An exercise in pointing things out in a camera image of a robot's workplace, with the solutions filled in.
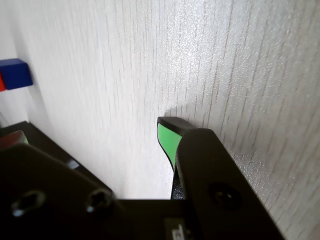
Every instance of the white wood-grain wall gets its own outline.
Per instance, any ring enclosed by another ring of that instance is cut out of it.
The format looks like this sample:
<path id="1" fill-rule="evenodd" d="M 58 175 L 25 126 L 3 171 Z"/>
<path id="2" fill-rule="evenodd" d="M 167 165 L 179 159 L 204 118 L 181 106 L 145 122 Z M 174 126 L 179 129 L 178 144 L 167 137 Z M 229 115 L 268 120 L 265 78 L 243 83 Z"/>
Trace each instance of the white wood-grain wall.
<path id="1" fill-rule="evenodd" d="M 119 197 L 170 196 L 156 121 L 177 116 L 214 130 L 287 239 L 319 239 L 318 0 L 0 7 L 34 76 L 29 121 Z"/>

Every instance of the screw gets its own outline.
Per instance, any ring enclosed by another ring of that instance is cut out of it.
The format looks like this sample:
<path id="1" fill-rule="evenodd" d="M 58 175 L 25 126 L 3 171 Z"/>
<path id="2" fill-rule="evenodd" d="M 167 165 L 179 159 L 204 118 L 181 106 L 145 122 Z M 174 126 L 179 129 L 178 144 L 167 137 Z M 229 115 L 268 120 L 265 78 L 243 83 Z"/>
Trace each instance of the screw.
<path id="1" fill-rule="evenodd" d="M 98 189 L 93 191 L 86 204 L 88 213 L 96 212 L 97 210 L 107 209 L 110 207 L 114 199 L 113 193 L 106 189 Z"/>
<path id="2" fill-rule="evenodd" d="M 236 210 L 242 205 L 241 194 L 225 183 L 211 184 L 209 195 L 216 205 L 227 210 Z"/>
<path id="3" fill-rule="evenodd" d="M 28 191 L 11 205 L 12 214 L 15 217 L 21 217 L 35 209 L 43 206 L 46 195 L 41 191 Z"/>

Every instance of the white surface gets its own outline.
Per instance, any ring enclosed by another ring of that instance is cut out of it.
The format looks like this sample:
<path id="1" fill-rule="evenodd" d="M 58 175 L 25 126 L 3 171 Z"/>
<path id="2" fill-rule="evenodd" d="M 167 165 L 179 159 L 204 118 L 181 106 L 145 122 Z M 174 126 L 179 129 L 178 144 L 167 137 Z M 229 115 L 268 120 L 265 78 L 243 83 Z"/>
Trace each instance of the white surface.
<path id="1" fill-rule="evenodd" d="M 125 198 L 170 195 L 158 116 L 209 127 L 285 237 L 317 239 L 318 2 L 6 1 L 27 118 Z"/>

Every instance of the black plastic part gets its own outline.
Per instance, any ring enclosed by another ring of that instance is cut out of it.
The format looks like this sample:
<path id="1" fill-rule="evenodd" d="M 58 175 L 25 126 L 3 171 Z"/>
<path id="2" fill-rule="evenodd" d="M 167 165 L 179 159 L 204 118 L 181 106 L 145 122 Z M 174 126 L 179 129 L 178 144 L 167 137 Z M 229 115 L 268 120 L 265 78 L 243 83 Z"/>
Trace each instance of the black plastic part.
<path id="1" fill-rule="evenodd" d="M 0 151 L 0 222 L 5 239 L 132 239 L 117 202 L 98 217 L 86 211 L 101 186 L 36 148 L 20 143 Z M 11 205 L 29 191 L 46 195 L 43 207 L 15 217 Z"/>
<path id="2" fill-rule="evenodd" d="M 185 199 L 185 195 L 184 195 L 184 191 L 181 187 L 177 167 L 175 167 L 174 173 L 173 173 L 171 200 L 183 200 L 183 199 Z"/>
<path id="3" fill-rule="evenodd" d="M 53 142 L 49 137 L 43 134 L 38 128 L 36 128 L 32 123 L 23 121 L 8 127 L 0 128 L 0 137 L 4 137 L 16 131 L 23 131 L 28 143 L 31 146 L 36 147 L 37 149 L 49 154 L 54 157 L 56 160 L 61 161 L 64 164 L 68 164 L 70 160 L 74 159 L 70 154 L 64 151 L 59 147 L 55 142 Z M 81 163 L 77 162 L 79 166 L 74 169 L 92 181 L 98 183 L 103 188 L 108 188 L 99 178 L 93 175 L 89 170 L 87 170 Z"/>
<path id="4" fill-rule="evenodd" d="M 185 132 L 176 166 L 201 238 L 282 240 L 277 227 L 210 129 Z"/>
<path id="5" fill-rule="evenodd" d="M 176 169 L 185 200 L 116 200 L 101 214 L 86 203 L 101 186 L 26 144 L 0 150 L 0 222 L 6 239 L 171 239 L 183 221 L 186 240 L 283 240 L 277 227 L 210 129 L 188 129 Z M 12 203 L 25 193 L 45 203 L 15 217 Z"/>
<path id="6" fill-rule="evenodd" d="M 176 116 L 159 116 L 157 119 L 157 123 L 161 124 L 167 129 L 170 129 L 176 134 L 179 134 L 182 137 L 188 129 L 195 128 L 186 120 L 183 120 L 182 118 Z"/>
<path id="7" fill-rule="evenodd" d="M 187 122 L 186 120 L 183 120 L 182 118 L 175 117 L 175 116 L 159 116 L 157 119 L 157 123 L 161 124 L 162 126 L 166 127 L 167 129 L 175 132 L 176 134 L 179 134 L 180 136 L 184 136 L 185 132 L 188 129 L 193 129 L 194 127 Z M 160 147 L 162 148 L 163 152 L 165 153 L 171 167 L 173 170 L 173 181 L 172 181 L 172 190 L 171 190 L 171 200 L 182 200 L 184 199 L 184 192 L 182 190 L 179 174 L 177 172 L 177 167 L 172 165 L 172 162 L 164 150 L 164 148 L 161 146 L 159 139 L 158 143 Z"/>

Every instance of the blue block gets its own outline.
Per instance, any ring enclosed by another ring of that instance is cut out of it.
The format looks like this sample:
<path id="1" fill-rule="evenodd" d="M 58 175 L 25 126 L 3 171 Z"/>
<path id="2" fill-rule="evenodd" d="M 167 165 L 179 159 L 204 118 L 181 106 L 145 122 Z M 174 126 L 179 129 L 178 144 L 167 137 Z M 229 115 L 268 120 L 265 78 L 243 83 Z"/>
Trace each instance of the blue block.
<path id="1" fill-rule="evenodd" d="M 28 64 L 18 58 L 0 60 L 0 73 L 7 90 L 32 85 Z"/>

